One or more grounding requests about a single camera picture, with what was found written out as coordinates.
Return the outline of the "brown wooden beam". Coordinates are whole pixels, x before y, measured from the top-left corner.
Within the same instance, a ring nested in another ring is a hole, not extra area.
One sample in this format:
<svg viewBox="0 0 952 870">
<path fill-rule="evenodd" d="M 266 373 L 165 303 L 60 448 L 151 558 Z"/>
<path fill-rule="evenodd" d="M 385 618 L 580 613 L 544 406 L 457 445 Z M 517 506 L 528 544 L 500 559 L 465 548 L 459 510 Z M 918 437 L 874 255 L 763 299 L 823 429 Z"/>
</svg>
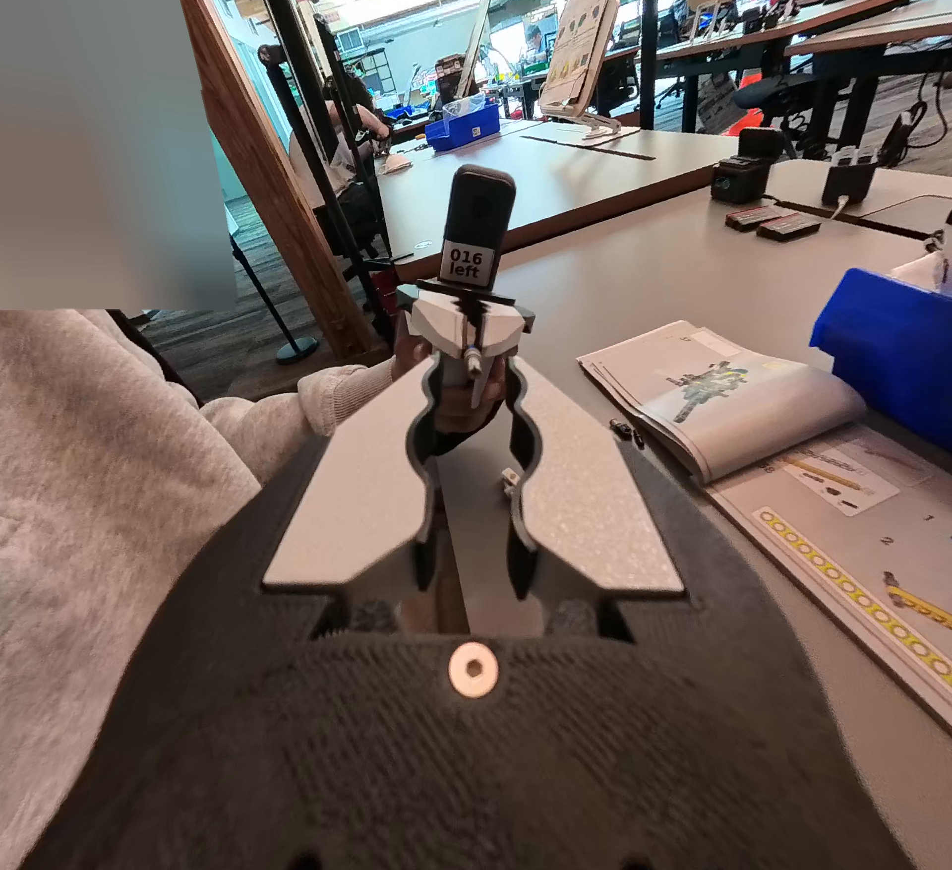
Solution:
<svg viewBox="0 0 952 870">
<path fill-rule="evenodd" d="M 334 355 L 382 353 L 306 202 L 211 0 L 179 0 L 208 125 L 250 197 Z"/>
</svg>

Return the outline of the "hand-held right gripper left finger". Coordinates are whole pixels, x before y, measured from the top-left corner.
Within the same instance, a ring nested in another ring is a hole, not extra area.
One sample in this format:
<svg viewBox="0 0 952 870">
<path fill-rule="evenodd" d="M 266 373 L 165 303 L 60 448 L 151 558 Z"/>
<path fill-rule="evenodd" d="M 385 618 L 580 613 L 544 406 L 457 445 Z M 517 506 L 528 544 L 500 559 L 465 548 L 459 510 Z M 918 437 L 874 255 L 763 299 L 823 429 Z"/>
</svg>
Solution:
<svg viewBox="0 0 952 870">
<path fill-rule="evenodd" d="M 431 357 L 339 425 L 263 576 L 269 591 L 406 599 L 436 572 Z"/>
</svg>

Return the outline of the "black stanchion post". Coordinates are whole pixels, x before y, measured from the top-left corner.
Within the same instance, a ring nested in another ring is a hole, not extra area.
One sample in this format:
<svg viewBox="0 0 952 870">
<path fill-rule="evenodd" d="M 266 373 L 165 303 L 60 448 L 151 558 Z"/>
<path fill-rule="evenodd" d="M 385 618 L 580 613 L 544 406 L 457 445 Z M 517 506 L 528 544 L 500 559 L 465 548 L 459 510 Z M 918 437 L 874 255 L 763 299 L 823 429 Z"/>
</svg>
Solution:
<svg viewBox="0 0 952 870">
<path fill-rule="evenodd" d="M 244 251 L 237 244 L 232 234 L 230 234 L 230 242 L 232 246 L 232 256 L 244 270 L 244 273 L 248 277 L 256 293 L 266 306 L 270 316 L 272 316 L 281 334 L 285 338 L 285 344 L 276 352 L 276 362 L 282 366 L 299 364 L 303 362 L 317 351 L 319 347 L 318 340 L 313 337 L 297 338 L 292 334 L 292 331 L 282 318 L 277 306 L 271 299 L 268 291 L 258 278 L 247 257 L 244 255 Z"/>
</svg>

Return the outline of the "person's left forearm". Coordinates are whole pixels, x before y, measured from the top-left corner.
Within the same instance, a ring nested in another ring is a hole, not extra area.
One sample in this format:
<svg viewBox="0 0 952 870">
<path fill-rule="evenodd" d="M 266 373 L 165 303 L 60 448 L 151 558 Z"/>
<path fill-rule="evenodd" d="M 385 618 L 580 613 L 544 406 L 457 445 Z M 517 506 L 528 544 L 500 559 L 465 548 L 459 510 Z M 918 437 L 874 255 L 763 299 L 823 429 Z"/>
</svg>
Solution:
<svg viewBox="0 0 952 870">
<path fill-rule="evenodd" d="M 396 360 L 346 365 L 302 377 L 292 393 L 250 401 L 211 400 L 200 414 L 224 438 L 260 484 L 269 481 L 313 435 L 329 437 L 340 423 L 394 381 Z"/>
</svg>

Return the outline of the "white crumpled bag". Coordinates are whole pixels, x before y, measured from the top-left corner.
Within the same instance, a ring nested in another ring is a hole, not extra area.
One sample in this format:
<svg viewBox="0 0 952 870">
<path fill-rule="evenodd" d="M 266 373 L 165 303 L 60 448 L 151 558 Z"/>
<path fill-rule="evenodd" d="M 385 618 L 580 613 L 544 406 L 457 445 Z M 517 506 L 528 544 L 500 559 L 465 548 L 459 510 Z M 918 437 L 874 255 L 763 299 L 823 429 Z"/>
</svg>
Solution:
<svg viewBox="0 0 952 870">
<path fill-rule="evenodd" d="M 951 297 L 951 260 L 943 252 L 926 254 L 893 269 L 890 277 L 929 292 Z"/>
</svg>

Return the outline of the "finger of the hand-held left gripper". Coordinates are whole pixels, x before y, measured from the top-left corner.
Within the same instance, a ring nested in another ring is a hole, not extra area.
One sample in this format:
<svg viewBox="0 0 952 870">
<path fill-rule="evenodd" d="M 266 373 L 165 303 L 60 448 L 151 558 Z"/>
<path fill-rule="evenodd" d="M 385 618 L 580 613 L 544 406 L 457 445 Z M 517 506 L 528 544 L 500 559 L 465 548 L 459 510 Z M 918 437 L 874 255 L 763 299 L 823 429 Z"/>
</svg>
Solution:
<svg viewBox="0 0 952 870">
<path fill-rule="evenodd" d="M 443 353 L 464 353 L 470 347 L 470 322 L 458 299 L 437 292 L 420 292 L 412 303 L 410 334 Z"/>
<path fill-rule="evenodd" d="M 475 346 L 483 358 L 494 359 L 518 346 L 527 320 L 517 305 L 484 304 Z"/>
</svg>

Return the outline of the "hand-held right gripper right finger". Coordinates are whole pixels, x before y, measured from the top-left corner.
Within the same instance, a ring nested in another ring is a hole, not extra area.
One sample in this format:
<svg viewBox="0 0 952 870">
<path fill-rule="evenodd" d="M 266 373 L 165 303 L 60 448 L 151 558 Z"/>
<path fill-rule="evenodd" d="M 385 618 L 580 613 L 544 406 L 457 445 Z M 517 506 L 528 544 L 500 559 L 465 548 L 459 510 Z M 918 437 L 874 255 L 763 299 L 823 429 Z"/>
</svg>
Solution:
<svg viewBox="0 0 952 870">
<path fill-rule="evenodd" d="M 516 598 L 673 600 L 684 581 L 634 477 L 630 445 L 519 356 L 506 364 L 506 569 Z"/>
</svg>

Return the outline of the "thin wooden stand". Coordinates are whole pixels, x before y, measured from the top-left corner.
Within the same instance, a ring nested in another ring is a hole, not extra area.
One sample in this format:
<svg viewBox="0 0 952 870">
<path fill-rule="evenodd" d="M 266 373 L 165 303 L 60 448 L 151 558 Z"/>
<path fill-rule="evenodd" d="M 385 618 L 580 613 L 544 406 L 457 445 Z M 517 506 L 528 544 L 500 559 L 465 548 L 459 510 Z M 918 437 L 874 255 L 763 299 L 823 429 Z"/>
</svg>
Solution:
<svg viewBox="0 0 952 870">
<path fill-rule="evenodd" d="M 491 0 L 480 0 L 478 4 L 460 78 L 453 96 L 454 101 L 462 100 L 476 93 L 474 71 L 479 59 L 482 35 L 487 23 L 490 4 Z"/>
</svg>

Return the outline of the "wooden poster stand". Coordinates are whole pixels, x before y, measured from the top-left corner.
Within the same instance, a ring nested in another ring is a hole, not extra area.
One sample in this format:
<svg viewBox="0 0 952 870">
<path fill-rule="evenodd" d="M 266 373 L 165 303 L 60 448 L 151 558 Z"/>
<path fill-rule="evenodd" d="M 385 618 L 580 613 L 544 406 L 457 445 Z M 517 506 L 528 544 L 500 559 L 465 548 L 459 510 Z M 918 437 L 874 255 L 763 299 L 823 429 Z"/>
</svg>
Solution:
<svg viewBox="0 0 952 870">
<path fill-rule="evenodd" d="M 616 120 L 589 112 L 620 7 L 620 0 L 566 0 L 541 88 L 541 114 L 585 127 L 579 140 L 586 144 L 621 130 Z"/>
</svg>

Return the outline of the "person's grey sweater torso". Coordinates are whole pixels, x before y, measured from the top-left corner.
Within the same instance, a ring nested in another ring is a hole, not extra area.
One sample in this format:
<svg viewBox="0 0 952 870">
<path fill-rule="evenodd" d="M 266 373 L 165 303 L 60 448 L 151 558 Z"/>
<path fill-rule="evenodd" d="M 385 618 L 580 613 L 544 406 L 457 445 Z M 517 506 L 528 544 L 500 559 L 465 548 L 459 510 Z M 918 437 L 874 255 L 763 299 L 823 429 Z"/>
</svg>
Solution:
<svg viewBox="0 0 952 870">
<path fill-rule="evenodd" d="M 263 484 L 104 313 L 2 311 L 1 382 L 1 850 L 17 868 L 159 605 Z"/>
</svg>

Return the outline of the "blue bin with clear bag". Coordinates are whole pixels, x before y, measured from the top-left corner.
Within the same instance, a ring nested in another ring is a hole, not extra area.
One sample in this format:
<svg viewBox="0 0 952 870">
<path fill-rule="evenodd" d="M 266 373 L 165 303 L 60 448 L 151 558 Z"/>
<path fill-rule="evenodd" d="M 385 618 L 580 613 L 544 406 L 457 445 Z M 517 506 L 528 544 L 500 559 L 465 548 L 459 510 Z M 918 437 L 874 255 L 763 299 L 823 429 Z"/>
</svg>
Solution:
<svg viewBox="0 0 952 870">
<path fill-rule="evenodd" d="M 463 110 L 458 103 L 467 101 L 446 104 L 441 116 L 425 126 L 425 141 L 436 153 L 459 149 L 497 135 L 501 130 L 499 107 L 494 100 L 483 102 L 476 108 L 468 106 Z"/>
</svg>

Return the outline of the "black-legged desk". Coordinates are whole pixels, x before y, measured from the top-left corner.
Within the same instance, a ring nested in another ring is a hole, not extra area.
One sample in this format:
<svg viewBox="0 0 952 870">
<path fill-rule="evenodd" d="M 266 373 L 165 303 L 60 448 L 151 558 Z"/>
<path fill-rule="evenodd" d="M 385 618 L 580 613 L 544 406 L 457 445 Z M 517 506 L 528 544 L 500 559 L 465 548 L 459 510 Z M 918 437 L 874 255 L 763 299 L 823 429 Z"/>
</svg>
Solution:
<svg viewBox="0 0 952 870">
<path fill-rule="evenodd" d="M 887 54 L 889 47 L 932 37 L 950 37 L 950 0 L 814 4 L 769 29 L 745 33 L 739 24 L 725 35 L 665 48 L 657 55 L 658 74 L 684 80 L 681 131 L 693 134 L 702 76 L 758 69 L 757 87 L 772 77 L 789 84 L 792 58 L 812 58 L 815 100 L 802 154 L 818 160 L 832 142 L 860 144 L 881 78 L 950 70 L 949 47 Z"/>
</svg>

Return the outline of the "black charging case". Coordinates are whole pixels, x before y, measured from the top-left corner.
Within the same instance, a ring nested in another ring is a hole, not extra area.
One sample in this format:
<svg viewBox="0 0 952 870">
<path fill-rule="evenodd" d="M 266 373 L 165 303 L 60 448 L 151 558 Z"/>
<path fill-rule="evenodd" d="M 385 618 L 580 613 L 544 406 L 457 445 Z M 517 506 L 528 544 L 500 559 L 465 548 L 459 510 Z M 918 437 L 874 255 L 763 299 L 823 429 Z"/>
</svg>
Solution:
<svg viewBox="0 0 952 870">
<path fill-rule="evenodd" d="M 745 127 L 738 136 L 737 154 L 718 162 L 709 194 L 723 204 L 745 205 L 766 194 L 772 166 L 784 154 L 784 137 L 772 127 Z"/>
</svg>

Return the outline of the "person's left hand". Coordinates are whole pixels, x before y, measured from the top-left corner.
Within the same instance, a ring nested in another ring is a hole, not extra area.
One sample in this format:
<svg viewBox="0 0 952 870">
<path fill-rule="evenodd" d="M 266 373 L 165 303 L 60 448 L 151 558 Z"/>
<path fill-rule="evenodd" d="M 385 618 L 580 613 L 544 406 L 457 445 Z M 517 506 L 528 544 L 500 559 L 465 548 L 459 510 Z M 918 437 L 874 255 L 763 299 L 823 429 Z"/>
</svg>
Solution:
<svg viewBox="0 0 952 870">
<path fill-rule="evenodd" d="M 398 380 L 432 354 L 430 343 L 420 336 L 412 336 L 407 314 L 398 315 L 391 364 L 391 376 Z M 444 387 L 435 415 L 435 429 L 444 435 L 472 435 L 487 424 L 506 397 L 506 357 L 497 357 L 486 377 L 481 399 L 472 405 L 469 386 Z"/>
</svg>

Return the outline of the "black office chair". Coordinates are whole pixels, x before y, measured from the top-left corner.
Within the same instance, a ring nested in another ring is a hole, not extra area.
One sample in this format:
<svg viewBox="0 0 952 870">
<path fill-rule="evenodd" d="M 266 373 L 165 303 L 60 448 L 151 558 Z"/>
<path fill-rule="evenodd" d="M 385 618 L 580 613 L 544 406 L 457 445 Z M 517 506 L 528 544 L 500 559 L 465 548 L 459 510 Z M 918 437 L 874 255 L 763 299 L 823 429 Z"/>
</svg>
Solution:
<svg viewBox="0 0 952 870">
<path fill-rule="evenodd" d="M 812 74 L 791 72 L 737 89 L 732 102 L 740 110 L 760 113 L 756 126 L 771 127 L 779 121 L 780 130 L 800 142 L 808 123 L 803 114 L 813 109 L 818 90 L 819 81 Z"/>
</svg>

